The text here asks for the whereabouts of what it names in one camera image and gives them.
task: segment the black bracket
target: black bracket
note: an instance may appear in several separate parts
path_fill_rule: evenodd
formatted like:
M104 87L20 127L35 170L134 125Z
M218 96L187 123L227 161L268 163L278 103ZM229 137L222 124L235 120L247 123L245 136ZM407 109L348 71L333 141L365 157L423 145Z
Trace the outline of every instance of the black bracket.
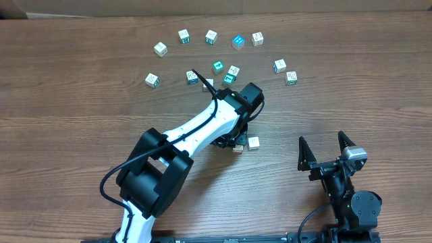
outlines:
M151 128L141 136L128 160L167 142L164 134ZM194 163L186 151L179 151L172 145L150 157L154 160L163 158L169 163L164 173L147 161L149 157L143 157L122 169L116 179L121 188L120 196L140 209L146 219L165 212L176 199Z

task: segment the robot end effector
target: robot end effector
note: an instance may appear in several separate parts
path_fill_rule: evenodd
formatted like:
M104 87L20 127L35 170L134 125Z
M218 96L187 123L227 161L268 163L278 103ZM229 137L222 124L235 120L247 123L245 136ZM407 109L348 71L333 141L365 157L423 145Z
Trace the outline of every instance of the robot end effector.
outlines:
M355 192L350 179L365 165L367 152L342 131L338 138L341 155L324 163L317 163L306 140L299 138L298 170L310 171L310 181L321 180L337 223L324 226L319 242L380 242L371 230L378 226L382 199L374 192Z

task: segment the white cube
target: white cube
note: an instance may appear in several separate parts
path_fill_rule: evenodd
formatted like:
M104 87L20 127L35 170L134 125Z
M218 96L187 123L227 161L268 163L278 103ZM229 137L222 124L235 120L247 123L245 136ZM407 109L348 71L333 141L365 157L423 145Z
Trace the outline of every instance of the white cube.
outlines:
M152 73L149 73L146 78L146 84L149 85L150 87L156 88L157 85L159 84L159 77Z
M239 51L244 46L244 38L240 35L234 37L234 39L232 39L232 46Z
M205 35L205 42L209 43L210 45L214 45L216 39L217 39L217 33L212 30L209 30Z
M249 150L258 149L259 148L258 137L249 138L248 144L249 144Z
M157 43L157 45L155 45L155 53L158 56L163 57L165 54L167 54L167 52L167 46L165 46L163 43Z
M297 84L297 73L287 72L285 76L286 85Z
M261 32L252 34L252 44L254 46L262 45L264 43L264 36Z
M188 84L196 84L198 82L198 76L192 71L186 72L186 78L188 79Z
M213 86L213 79L207 79L206 78L205 80L207 80L207 82L209 84L211 84L211 86ZM202 91L204 91L204 92L208 92L209 91L209 89L207 88L207 86L205 86L205 84L202 85Z
M283 59L275 61L275 63L273 64L273 69L275 70L276 74L285 71L286 69L285 61Z
M178 35L180 36L180 42L182 44L189 43L190 37L187 29L181 30L178 32Z
M243 153L243 145L236 145L234 148L232 148L232 151L235 153Z
M234 81L237 80L237 75L240 72L240 68L231 66L228 70L228 73L234 76Z

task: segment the teal cube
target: teal cube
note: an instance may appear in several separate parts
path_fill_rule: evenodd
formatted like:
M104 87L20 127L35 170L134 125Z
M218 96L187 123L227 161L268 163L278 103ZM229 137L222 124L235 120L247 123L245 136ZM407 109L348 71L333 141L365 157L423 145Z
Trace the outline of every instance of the teal cube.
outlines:
M189 37L188 30L186 30L186 29L181 30L181 31L178 32L178 35L180 36L180 42L182 44L190 42L190 37Z
M224 68L224 66L223 66L222 61L216 61L213 64L213 72L215 73L215 75L221 74L223 72L223 68Z
M233 75L226 74L225 78L223 79L222 85L224 85L225 87L230 87L234 83L235 79L236 77L234 77Z

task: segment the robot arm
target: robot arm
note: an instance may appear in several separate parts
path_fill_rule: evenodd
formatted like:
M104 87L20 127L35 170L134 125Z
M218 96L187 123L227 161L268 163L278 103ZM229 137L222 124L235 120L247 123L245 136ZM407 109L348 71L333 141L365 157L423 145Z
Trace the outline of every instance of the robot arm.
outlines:
M117 243L124 242L127 231L127 243L149 243L155 218L171 205L180 192L194 162L191 158L215 140L235 140L247 126L250 115L264 99L262 90L253 83L248 84L240 93L226 88L215 94L217 110L213 119L185 139L149 155L167 166L164 173L147 161L149 157L142 157L119 172L116 183L121 188L120 196L123 203L131 208L134 216L127 230L130 218L129 212L124 211L121 229L113 236ZM212 116L215 106L213 99L199 115L163 134L154 128L146 131L128 160L172 142L195 129Z

